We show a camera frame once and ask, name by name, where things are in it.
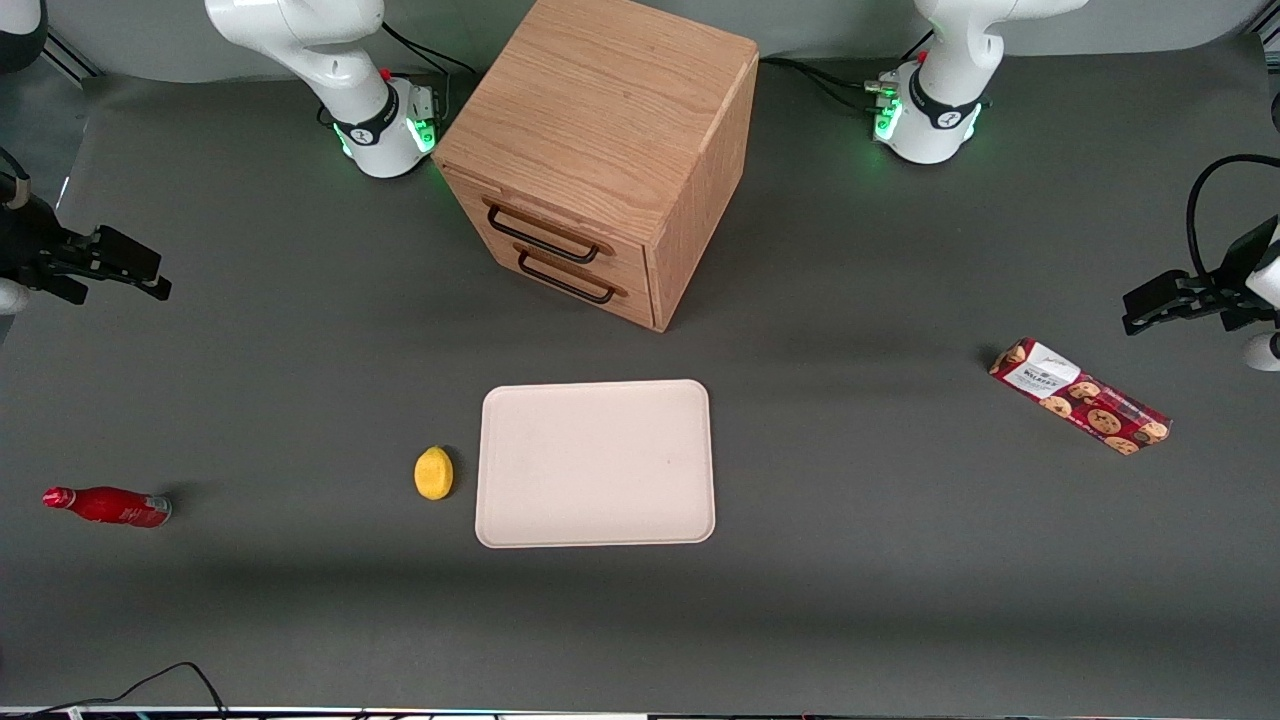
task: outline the cookie package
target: cookie package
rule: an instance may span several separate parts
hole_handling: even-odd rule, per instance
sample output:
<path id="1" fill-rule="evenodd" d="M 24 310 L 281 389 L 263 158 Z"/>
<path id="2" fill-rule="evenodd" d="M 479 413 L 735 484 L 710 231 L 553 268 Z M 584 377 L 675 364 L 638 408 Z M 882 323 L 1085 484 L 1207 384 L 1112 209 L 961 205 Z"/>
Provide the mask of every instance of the cookie package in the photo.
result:
<path id="1" fill-rule="evenodd" d="M 1024 337 L 1006 350 L 991 374 L 1120 455 L 1133 455 L 1169 437 L 1169 418 L 1033 338 Z"/>

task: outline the plastic tray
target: plastic tray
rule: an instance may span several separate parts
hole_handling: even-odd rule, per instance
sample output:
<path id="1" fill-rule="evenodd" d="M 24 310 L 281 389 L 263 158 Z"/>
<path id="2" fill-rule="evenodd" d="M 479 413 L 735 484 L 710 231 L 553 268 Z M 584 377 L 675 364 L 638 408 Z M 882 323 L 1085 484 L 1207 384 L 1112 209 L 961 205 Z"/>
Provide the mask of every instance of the plastic tray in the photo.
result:
<path id="1" fill-rule="evenodd" d="M 483 415 L 476 538 L 488 547 L 694 543 L 716 529 L 701 383 L 499 387 Z"/>

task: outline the black metal handle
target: black metal handle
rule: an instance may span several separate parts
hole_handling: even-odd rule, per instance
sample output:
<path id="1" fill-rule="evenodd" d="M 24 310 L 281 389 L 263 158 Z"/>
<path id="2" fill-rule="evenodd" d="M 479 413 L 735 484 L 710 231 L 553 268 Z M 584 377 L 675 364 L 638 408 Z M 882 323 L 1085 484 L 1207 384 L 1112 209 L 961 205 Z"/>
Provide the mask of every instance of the black metal handle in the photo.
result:
<path id="1" fill-rule="evenodd" d="M 504 225 L 504 224 L 499 223 L 498 222 L 498 213 L 500 210 L 502 209 L 498 208 L 497 205 L 490 205 L 489 206 L 489 224 L 493 225 L 493 229 L 495 229 L 495 231 L 498 231 L 498 232 L 500 232 L 503 234 L 509 234 L 511 237 L 513 237 L 516 240 L 527 242 L 529 245 L 532 245 L 534 247 L 538 247 L 539 250 L 545 250 L 547 252 L 550 252 L 552 255 L 554 255 L 557 258 L 563 258 L 563 259 L 568 260 L 570 263 L 577 263 L 579 265 L 586 265 L 591 260 L 595 260 L 596 252 L 600 251 L 600 249 L 596 247 L 595 245 L 593 245 L 591 249 L 586 251 L 586 255 L 573 255 L 568 250 L 561 250 L 559 247 L 556 247 L 554 245 L 552 245 L 549 242 L 544 242 L 541 240 L 538 240 L 536 237 L 534 237 L 534 236 L 531 236 L 531 234 L 529 234 L 526 232 L 521 232 L 521 231 L 517 231 L 516 228 L 513 228 L 511 225 Z"/>
<path id="2" fill-rule="evenodd" d="M 544 283 L 547 283 L 547 284 L 549 284 L 552 287 L 558 287 L 558 288 L 563 290 L 564 292 L 567 292 L 570 295 L 581 297 L 582 300 L 585 300 L 588 302 L 594 302 L 596 305 L 604 305 L 605 302 L 608 302 L 609 300 L 613 299 L 613 288 L 612 287 L 604 295 L 591 295 L 589 292 L 581 291 L 581 290 L 579 290 L 579 288 L 568 284 L 567 282 L 564 282 L 564 281 L 562 281 L 559 278 L 553 278 L 553 277 L 548 275 L 547 273 L 541 273 L 539 270 L 535 270 L 535 269 L 530 268 L 529 265 L 525 264 L 525 260 L 527 260 L 527 259 L 529 259 L 529 252 L 521 250 L 520 251 L 520 260 L 516 261 L 516 264 L 520 265 L 520 272 L 525 273 L 526 275 L 538 278 L 538 279 L 543 281 Z"/>

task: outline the wooden drawer cabinet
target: wooden drawer cabinet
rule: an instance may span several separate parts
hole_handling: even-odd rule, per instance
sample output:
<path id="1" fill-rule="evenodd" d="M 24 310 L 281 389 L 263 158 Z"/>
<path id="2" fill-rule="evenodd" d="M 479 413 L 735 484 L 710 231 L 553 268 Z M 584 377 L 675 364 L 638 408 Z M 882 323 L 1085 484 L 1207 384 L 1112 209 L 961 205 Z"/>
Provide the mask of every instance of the wooden drawer cabinet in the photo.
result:
<path id="1" fill-rule="evenodd" d="M 664 331 L 742 176 L 750 40 L 539 0 L 435 150 L 494 259 Z"/>

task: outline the lemon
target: lemon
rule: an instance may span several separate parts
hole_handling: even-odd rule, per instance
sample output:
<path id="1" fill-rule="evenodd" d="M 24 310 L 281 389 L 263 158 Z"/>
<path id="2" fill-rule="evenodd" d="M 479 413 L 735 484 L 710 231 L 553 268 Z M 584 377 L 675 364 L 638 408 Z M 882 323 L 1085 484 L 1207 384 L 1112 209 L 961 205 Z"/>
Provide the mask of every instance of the lemon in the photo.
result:
<path id="1" fill-rule="evenodd" d="M 428 500 L 444 500 L 453 489 L 453 462 L 443 447 L 431 447 L 413 465 L 413 484 Z"/>

